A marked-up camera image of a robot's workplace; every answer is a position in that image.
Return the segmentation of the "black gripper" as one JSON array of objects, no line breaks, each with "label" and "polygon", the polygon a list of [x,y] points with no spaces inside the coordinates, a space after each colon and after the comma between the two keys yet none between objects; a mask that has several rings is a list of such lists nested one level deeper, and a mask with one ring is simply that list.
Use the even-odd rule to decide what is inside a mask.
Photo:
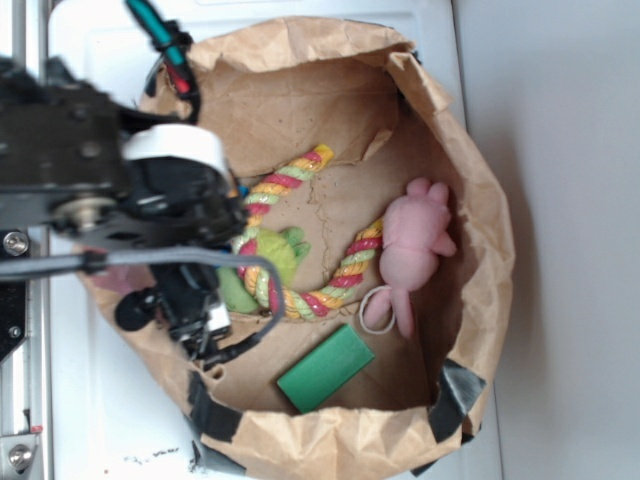
[{"label": "black gripper", "polygon": [[[247,215],[222,143],[210,131],[157,125],[134,134],[123,157],[134,181],[127,209],[158,227],[168,245],[225,250],[243,232]],[[150,270],[154,286],[123,297],[115,310],[118,326],[137,331],[162,317],[192,358],[216,355],[230,330],[216,267],[169,263]]]}]

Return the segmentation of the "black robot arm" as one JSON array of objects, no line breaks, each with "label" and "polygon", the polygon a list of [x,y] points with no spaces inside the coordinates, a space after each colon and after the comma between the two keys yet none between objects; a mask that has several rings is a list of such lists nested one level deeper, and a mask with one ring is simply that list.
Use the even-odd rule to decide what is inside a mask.
[{"label": "black robot arm", "polygon": [[221,347],[230,331],[216,271],[247,215],[220,140],[171,116],[132,110],[71,78],[41,85],[10,59],[1,62],[1,245],[46,226],[87,247],[84,254],[1,264],[3,282],[111,267],[147,266],[152,285],[116,309],[129,332],[157,317],[171,339],[206,366],[229,362],[258,342]]}]

